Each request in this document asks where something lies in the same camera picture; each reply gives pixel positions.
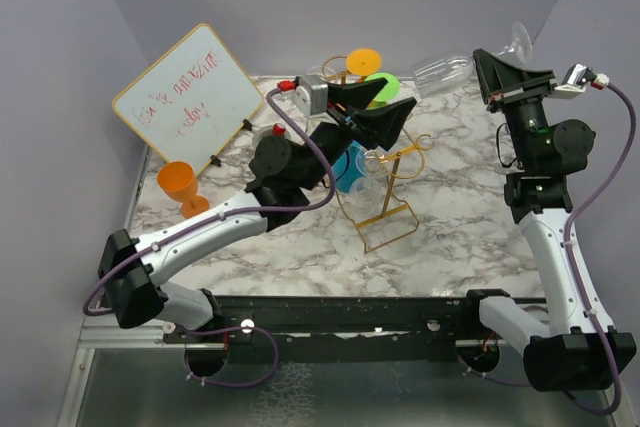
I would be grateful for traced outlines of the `green goblet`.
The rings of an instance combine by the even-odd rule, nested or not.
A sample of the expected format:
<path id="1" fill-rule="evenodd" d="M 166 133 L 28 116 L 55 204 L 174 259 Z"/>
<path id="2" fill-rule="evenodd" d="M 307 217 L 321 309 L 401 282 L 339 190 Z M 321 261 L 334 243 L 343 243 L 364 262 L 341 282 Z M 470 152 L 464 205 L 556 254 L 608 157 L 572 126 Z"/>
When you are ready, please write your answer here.
<path id="1" fill-rule="evenodd" d="M 400 81 L 392 74 L 386 72 L 378 72 L 365 78 L 366 81 L 384 79 L 386 84 L 383 89 L 369 103 L 368 109 L 377 109 L 386 106 L 394 99 L 400 90 Z"/>

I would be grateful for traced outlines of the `yellow goblet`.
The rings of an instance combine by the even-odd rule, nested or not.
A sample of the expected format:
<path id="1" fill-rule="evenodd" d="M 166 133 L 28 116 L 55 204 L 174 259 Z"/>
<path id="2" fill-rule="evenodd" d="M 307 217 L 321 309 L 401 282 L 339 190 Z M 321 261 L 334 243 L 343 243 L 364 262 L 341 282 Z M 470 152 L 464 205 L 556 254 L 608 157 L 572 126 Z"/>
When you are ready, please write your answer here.
<path id="1" fill-rule="evenodd" d="M 349 74 L 361 79 L 376 73 L 382 64 L 380 54 L 370 48 L 360 48 L 352 51 L 346 57 L 345 66 Z"/>

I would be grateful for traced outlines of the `clear wine glass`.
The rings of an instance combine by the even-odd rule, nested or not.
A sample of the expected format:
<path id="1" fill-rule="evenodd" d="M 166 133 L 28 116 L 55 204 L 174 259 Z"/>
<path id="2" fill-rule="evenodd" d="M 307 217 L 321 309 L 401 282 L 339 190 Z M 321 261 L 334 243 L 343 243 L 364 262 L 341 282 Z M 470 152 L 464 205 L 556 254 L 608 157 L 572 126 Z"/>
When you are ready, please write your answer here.
<path id="1" fill-rule="evenodd" d="M 324 83 L 326 81 L 326 78 L 323 75 L 323 69 L 321 66 L 310 67 L 306 71 L 305 75 L 303 76 L 303 79 L 307 83 L 311 83 L 311 84 Z"/>

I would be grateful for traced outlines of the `blue goblet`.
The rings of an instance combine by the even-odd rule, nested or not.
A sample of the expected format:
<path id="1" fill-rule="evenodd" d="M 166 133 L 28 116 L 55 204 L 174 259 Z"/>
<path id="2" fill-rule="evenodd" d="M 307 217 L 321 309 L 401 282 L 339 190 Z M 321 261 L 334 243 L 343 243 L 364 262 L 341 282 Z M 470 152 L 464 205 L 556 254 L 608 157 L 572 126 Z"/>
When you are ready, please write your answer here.
<path id="1" fill-rule="evenodd" d="M 333 164 L 332 172 L 338 192 L 348 193 L 356 180 L 371 175 L 365 165 L 366 154 L 367 150 L 354 141 Z"/>

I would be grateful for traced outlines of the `orange cup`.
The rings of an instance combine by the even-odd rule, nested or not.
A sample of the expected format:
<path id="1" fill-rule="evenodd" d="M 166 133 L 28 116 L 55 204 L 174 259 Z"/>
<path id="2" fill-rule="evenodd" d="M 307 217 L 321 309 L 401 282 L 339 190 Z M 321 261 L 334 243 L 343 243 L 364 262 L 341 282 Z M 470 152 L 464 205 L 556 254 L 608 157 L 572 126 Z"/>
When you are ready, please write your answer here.
<path id="1" fill-rule="evenodd" d="M 162 191 L 178 202 L 185 219 L 202 214 L 210 208 L 209 201 L 198 194 L 199 184 L 192 167 L 183 161 L 173 161 L 164 165 L 157 183 Z"/>

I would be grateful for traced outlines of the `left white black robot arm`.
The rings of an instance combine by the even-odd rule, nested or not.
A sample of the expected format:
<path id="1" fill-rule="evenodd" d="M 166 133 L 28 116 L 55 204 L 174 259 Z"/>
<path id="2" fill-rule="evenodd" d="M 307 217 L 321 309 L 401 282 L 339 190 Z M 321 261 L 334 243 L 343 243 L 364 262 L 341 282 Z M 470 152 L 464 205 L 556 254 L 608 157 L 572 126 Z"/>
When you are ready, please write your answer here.
<path id="1" fill-rule="evenodd" d="M 138 237 L 113 232 L 100 261 L 96 292 L 103 292 L 122 329 L 157 319 L 185 327 L 206 342 L 220 332 L 212 294 L 171 285 L 184 268 L 246 238 L 271 232 L 336 194 L 333 166 L 352 143 L 388 150 L 417 101 L 401 99 L 372 109 L 383 79 L 338 85 L 317 76 L 284 80 L 265 100 L 300 138 L 260 138 L 249 168 L 254 178 L 222 204 L 178 224 Z"/>

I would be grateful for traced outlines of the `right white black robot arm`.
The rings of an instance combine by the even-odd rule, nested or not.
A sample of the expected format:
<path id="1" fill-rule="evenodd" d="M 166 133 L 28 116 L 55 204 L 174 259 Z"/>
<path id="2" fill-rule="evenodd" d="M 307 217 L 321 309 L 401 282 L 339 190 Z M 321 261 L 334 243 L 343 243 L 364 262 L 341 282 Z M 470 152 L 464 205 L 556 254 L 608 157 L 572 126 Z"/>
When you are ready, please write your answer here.
<path id="1" fill-rule="evenodd" d="M 551 70 L 522 69 L 484 49 L 473 59 L 483 102 L 503 114 L 509 129 L 517 170 L 506 177 L 504 199 L 534 256 L 548 321 L 497 294 L 463 309 L 459 325 L 469 337 L 493 331 L 510 344 L 537 391 L 605 390 L 618 383 L 637 347 L 602 306 L 574 227 L 585 208 L 573 205 L 567 178 L 587 167 L 595 133 L 578 119 L 549 124 L 543 101 L 612 85 L 582 64 L 557 80 Z"/>

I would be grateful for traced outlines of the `grey holder with marker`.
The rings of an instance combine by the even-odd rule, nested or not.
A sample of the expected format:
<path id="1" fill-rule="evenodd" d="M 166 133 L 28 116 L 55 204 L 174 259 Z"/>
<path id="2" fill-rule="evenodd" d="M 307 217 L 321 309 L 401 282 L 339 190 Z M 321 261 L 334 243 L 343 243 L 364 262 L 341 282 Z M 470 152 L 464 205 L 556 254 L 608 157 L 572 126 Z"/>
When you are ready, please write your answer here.
<path id="1" fill-rule="evenodd" d="M 260 127 L 253 132 L 253 147 L 256 148 L 264 137 L 282 137 L 289 139 L 290 134 L 287 131 L 287 128 L 281 123 L 274 123 L 264 127 Z"/>

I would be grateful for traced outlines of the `whiteboard with red writing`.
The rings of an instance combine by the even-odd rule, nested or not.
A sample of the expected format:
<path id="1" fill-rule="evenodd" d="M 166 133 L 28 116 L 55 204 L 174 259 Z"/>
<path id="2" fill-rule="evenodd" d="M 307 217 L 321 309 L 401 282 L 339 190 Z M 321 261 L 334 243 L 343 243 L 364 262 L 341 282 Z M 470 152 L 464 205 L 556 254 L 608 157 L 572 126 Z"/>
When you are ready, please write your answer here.
<path id="1" fill-rule="evenodd" d="M 260 109 L 263 94 L 208 24 L 201 23 L 112 101 L 164 161 L 197 174 Z"/>

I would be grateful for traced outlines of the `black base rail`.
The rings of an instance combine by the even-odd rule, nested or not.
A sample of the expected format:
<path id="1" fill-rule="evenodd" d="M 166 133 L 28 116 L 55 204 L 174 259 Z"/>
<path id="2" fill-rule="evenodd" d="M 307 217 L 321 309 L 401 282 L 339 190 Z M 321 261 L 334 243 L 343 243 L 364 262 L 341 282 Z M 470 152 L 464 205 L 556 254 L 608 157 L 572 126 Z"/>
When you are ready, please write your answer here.
<path id="1" fill-rule="evenodd" d="M 182 326 L 167 344 L 226 356 L 233 363 L 453 362 L 456 347 L 488 336 L 481 299 L 502 289 L 472 289 L 463 297 L 219 296 L 214 318 L 196 333 Z"/>

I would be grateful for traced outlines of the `aluminium extrusion rail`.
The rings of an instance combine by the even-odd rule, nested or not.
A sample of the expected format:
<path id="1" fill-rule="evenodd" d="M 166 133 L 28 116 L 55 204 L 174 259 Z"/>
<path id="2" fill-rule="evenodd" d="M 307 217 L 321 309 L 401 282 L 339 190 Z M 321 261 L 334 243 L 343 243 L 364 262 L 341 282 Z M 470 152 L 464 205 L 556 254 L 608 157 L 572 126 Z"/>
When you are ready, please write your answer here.
<path id="1" fill-rule="evenodd" d="M 82 328 L 78 340 L 79 349 L 188 349 L 224 351 L 223 343 L 167 343 L 164 340 L 163 323 L 153 321 L 132 329 L 121 329 L 111 318 L 90 318 Z"/>

